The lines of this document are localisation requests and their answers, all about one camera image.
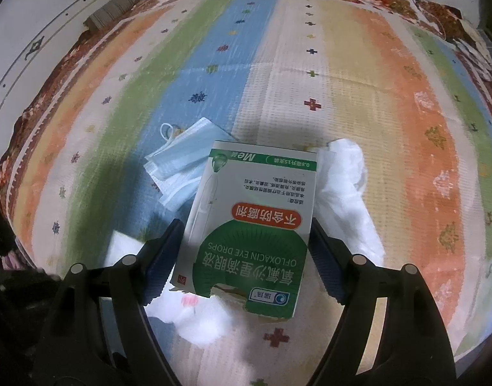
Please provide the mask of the white tissue with pink print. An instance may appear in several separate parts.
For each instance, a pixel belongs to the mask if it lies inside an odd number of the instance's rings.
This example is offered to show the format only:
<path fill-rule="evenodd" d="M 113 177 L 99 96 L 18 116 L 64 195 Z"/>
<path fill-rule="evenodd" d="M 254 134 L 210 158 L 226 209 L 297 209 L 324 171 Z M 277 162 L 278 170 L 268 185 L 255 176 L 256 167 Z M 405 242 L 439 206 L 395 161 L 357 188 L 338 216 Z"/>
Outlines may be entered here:
<path fill-rule="evenodd" d="M 207 298 L 186 293 L 169 281 L 145 310 L 149 317 L 173 324 L 178 336 L 198 347 L 231 334 L 243 323 L 242 309 L 237 303 L 220 295 Z"/>

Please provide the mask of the green white eye drops box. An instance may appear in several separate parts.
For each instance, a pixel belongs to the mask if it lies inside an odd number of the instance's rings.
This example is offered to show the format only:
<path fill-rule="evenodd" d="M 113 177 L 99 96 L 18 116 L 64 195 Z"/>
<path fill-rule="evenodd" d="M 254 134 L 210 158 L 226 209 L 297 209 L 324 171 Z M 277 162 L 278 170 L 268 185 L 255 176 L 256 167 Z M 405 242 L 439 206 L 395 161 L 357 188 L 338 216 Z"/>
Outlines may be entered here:
<path fill-rule="evenodd" d="M 203 297 L 231 289 L 251 314 L 290 319 L 307 257 L 316 182 L 314 152 L 214 142 L 171 283 Z"/>

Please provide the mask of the light blue face mask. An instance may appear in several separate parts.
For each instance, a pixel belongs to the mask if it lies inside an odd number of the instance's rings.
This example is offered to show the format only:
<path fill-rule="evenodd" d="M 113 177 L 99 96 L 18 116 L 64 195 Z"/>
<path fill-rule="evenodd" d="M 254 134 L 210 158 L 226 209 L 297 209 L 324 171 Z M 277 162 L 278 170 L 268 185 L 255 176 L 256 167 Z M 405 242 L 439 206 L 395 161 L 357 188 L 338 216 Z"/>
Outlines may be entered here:
<path fill-rule="evenodd" d="M 145 157 L 144 168 L 160 189 L 159 203 L 174 213 L 196 195 L 214 142 L 234 142 L 235 138 L 207 118 L 183 132 L 164 123 L 160 136 L 165 144 Z"/>

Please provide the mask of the white crumpled tissue right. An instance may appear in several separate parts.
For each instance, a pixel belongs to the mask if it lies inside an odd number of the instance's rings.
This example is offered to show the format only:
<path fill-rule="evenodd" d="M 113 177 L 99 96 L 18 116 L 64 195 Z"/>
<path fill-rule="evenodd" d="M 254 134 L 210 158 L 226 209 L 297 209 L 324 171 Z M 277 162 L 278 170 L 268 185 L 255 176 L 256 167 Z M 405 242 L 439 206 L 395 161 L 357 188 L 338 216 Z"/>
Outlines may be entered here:
<path fill-rule="evenodd" d="M 368 172 L 360 146 L 348 139 L 317 149 L 317 184 L 313 216 L 351 253 L 384 263 L 385 249 L 363 199 Z"/>

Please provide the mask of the striped colourful bed cover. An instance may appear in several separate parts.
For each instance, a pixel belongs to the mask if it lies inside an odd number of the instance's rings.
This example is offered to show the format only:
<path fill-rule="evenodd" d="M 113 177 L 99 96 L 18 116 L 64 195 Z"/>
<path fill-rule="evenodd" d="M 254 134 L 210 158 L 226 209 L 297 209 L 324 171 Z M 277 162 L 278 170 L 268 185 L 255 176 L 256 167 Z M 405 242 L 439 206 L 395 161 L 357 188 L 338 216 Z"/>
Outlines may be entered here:
<path fill-rule="evenodd" d="M 181 381 L 307 381 L 342 306 L 311 221 L 413 263 L 460 359 L 492 333 L 492 63 L 343 0 L 146 0 L 71 50 L 19 119 L 0 209 L 50 274 L 172 220 L 149 321 Z"/>

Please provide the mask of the white headboard with lines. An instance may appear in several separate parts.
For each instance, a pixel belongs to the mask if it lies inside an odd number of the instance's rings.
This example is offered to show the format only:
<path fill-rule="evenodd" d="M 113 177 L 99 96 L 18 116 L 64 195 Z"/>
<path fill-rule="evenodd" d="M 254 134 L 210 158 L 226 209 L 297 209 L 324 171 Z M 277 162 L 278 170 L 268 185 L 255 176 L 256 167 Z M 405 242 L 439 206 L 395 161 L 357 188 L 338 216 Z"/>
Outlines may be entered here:
<path fill-rule="evenodd" d="M 111 0 L 75 0 L 26 41 L 0 78 L 0 156 L 13 127 L 33 101 L 54 67 L 84 31 L 84 22 Z"/>

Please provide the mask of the grey folded cloth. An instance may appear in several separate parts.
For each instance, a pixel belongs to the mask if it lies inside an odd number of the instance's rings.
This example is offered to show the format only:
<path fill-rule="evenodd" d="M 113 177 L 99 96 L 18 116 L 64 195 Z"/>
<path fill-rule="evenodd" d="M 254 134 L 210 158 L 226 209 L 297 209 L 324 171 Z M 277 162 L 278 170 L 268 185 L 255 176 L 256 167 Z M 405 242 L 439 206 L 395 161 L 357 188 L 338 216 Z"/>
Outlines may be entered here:
<path fill-rule="evenodd" d="M 92 33 L 109 27 L 142 0 L 111 0 L 93 12 L 84 22 Z"/>

